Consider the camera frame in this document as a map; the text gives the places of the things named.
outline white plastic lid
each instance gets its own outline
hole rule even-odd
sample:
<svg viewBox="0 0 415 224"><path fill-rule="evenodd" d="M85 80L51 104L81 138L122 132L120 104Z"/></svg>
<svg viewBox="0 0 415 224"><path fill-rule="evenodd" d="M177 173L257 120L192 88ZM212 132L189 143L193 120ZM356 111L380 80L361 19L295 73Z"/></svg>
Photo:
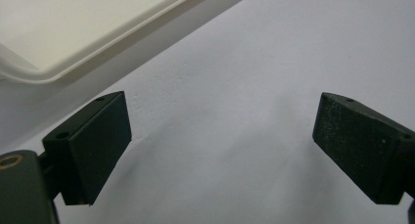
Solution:
<svg viewBox="0 0 415 224"><path fill-rule="evenodd" d="M185 0L0 0L0 76L58 79Z"/></svg>

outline white tray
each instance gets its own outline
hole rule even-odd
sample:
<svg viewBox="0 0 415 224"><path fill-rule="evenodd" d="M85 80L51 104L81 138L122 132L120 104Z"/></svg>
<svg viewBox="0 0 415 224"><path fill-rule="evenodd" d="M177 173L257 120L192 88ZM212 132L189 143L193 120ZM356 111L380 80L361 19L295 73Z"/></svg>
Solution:
<svg viewBox="0 0 415 224"><path fill-rule="evenodd" d="M185 0L0 0L0 76L58 79Z"/></svg>

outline white surface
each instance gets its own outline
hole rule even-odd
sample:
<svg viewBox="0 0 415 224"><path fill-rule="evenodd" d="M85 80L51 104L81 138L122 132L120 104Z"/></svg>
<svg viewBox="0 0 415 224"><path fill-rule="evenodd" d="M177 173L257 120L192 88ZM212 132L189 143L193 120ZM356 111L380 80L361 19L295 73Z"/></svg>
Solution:
<svg viewBox="0 0 415 224"><path fill-rule="evenodd" d="M125 90L133 142L93 206L56 199L62 223L407 223L410 198L373 204L311 132L323 91L415 129L414 11L244 0L102 93Z"/></svg>
<svg viewBox="0 0 415 224"><path fill-rule="evenodd" d="M0 0L0 74L56 80L185 0Z"/></svg>

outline textured black surface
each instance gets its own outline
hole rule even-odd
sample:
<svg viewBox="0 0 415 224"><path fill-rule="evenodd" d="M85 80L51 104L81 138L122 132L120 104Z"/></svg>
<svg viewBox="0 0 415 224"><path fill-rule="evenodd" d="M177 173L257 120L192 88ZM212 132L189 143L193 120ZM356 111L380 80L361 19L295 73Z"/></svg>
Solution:
<svg viewBox="0 0 415 224"><path fill-rule="evenodd" d="M66 204L93 204L131 141L123 92L103 96L43 139L47 156L62 171Z"/></svg>
<svg viewBox="0 0 415 224"><path fill-rule="evenodd" d="M415 134L347 97L323 93L314 141L375 203L399 203Z"/></svg>
<svg viewBox="0 0 415 224"><path fill-rule="evenodd" d="M8 167L7 158L13 161L16 157L21 160ZM58 223L34 152L15 151L0 156L0 223Z"/></svg>

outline black plastic part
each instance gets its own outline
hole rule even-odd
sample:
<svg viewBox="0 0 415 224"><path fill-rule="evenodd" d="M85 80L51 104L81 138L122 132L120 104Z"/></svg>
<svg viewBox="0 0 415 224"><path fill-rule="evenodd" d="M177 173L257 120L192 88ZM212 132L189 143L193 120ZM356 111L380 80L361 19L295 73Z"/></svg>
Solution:
<svg viewBox="0 0 415 224"><path fill-rule="evenodd" d="M43 139L68 205L93 204L131 141L123 92L96 99Z"/></svg>
<svg viewBox="0 0 415 224"><path fill-rule="evenodd" d="M36 153L0 156L0 181L0 223L59 223Z"/></svg>
<svg viewBox="0 0 415 224"><path fill-rule="evenodd" d="M375 203L398 204L413 186L415 133L353 99L323 93L313 138Z"/></svg>

